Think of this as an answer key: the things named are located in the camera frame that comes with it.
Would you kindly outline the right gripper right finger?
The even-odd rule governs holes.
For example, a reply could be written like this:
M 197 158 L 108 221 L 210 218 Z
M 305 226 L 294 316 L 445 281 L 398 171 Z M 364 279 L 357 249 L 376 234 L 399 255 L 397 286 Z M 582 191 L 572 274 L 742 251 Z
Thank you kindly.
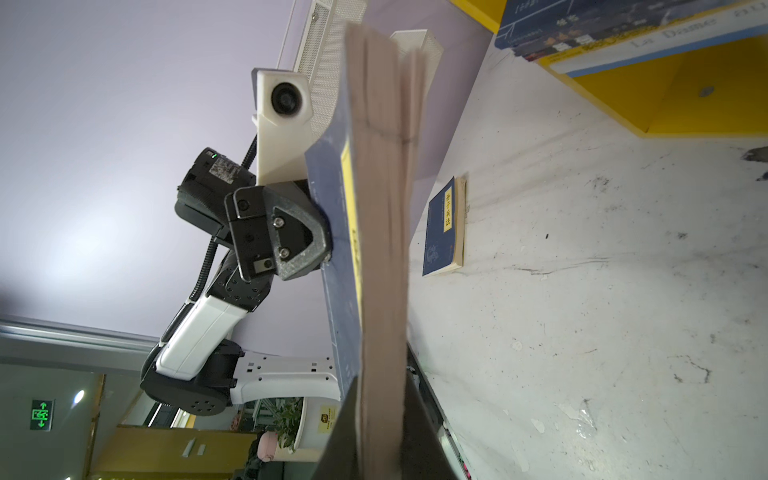
M 444 430 L 445 417 L 411 346 L 408 346 L 406 368 L 402 478 L 458 479 L 439 436 Z

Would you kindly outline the navy book under left arm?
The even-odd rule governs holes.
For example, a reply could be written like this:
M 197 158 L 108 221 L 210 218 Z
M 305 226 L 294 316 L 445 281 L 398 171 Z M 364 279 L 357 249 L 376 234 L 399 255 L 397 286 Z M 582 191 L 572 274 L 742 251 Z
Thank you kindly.
M 465 219 L 466 179 L 452 177 L 428 203 L 423 277 L 463 266 Z

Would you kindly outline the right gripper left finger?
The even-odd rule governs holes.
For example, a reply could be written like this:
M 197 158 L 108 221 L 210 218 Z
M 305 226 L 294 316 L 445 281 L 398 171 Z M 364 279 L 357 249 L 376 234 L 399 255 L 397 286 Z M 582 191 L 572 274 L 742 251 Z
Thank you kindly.
M 341 406 L 331 437 L 316 465 L 312 480 L 357 480 L 357 391 L 355 377 Z

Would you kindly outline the potted green plant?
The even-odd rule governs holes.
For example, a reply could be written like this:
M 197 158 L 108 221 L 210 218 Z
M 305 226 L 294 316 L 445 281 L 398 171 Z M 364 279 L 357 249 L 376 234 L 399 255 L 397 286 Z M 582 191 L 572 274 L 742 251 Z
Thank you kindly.
M 257 424 L 277 434 L 281 448 L 295 450 L 304 407 L 303 397 L 281 397 L 259 401 Z

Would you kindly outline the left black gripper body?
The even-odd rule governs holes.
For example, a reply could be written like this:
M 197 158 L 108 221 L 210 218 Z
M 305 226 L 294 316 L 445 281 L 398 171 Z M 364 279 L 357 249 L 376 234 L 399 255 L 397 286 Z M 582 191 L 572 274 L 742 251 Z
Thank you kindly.
M 225 198 L 233 249 L 241 277 L 247 282 L 276 270 L 263 191 L 262 186 L 248 186 Z

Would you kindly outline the navy book yellow label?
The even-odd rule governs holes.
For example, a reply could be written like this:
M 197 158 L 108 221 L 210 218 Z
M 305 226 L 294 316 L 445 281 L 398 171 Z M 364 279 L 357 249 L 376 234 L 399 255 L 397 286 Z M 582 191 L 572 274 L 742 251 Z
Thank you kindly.
M 499 49 L 515 50 L 538 41 L 550 44 L 603 30 L 666 25 L 730 1 L 509 1 L 495 38 Z

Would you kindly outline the yellow pink blue bookshelf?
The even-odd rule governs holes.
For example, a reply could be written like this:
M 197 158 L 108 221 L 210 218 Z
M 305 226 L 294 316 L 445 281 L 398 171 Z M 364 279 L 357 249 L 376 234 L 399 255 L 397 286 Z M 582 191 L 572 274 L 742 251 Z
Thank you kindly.
M 508 2 L 457 5 L 496 38 Z M 666 25 L 603 30 L 554 44 L 538 41 L 515 50 L 496 48 L 539 65 L 638 136 L 766 135 L 767 33 L 577 78 L 538 63 L 550 55 L 694 16 Z

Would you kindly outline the white mesh two-tier rack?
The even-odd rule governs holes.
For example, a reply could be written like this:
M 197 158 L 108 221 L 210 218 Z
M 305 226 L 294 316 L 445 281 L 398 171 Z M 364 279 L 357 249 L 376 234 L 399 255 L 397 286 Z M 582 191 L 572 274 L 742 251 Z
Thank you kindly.
M 289 30 L 300 35 L 291 69 L 308 82 L 314 140 L 332 122 L 348 64 L 362 64 L 358 57 L 364 49 L 352 42 L 371 36 L 359 25 L 367 7 L 366 1 L 319 0 L 291 8 Z

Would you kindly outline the green exit sign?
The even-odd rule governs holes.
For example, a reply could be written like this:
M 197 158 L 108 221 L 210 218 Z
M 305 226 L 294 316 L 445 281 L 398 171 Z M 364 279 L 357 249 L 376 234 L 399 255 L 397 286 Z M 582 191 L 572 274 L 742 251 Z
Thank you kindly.
M 32 431 L 50 431 L 54 409 L 54 400 L 33 399 L 30 407 L 30 429 Z

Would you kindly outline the white book brown bars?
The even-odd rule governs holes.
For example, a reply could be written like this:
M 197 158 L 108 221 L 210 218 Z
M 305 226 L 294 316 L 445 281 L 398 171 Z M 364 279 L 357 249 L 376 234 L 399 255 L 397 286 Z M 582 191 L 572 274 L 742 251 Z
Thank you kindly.
M 538 63 L 552 72 L 577 78 L 767 33 L 767 3 L 742 2 L 668 26 L 653 27 L 550 55 Z

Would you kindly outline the navy bagua book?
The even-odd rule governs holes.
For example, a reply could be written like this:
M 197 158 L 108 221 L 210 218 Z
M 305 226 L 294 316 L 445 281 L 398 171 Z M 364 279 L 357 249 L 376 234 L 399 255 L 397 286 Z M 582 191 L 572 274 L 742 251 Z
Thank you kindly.
M 408 248 L 426 58 L 371 31 L 349 63 L 332 122 L 307 151 L 310 190 L 328 220 L 322 275 L 344 401 L 358 378 L 359 479 L 402 478 Z

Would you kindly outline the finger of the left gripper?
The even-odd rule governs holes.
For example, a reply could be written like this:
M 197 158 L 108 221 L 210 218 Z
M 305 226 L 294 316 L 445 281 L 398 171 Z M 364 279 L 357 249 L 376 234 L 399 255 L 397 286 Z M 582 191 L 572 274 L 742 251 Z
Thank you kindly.
M 276 272 L 282 280 L 303 277 L 330 259 L 329 224 L 313 202 L 307 181 L 267 185 L 263 198 Z

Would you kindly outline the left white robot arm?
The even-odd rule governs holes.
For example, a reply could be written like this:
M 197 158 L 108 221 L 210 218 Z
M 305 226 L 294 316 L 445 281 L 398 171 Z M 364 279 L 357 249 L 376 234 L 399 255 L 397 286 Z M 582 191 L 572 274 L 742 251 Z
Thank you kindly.
M 275 279 L 312 273 L 332 251 L 306 181 L 257 185 L 250 170 L 257 145 L 240 163 L 204 149 L 177 189 L 177 215 L 211 239 L 193 291 L 145 360 L 140 386 L 196 416 L 265 398 L 341 398 L 330 358 L 249 351 L 230 337 Z

